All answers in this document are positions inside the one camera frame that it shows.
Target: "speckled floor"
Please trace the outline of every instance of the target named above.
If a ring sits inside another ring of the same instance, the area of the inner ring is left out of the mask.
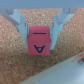
[[[49,26],[60,9],[19,9],[29,26]],[[68,21],[49,56],[30,56],[19,32],[0,15],[0,84],[21,81],[84,51],[84,8]]]

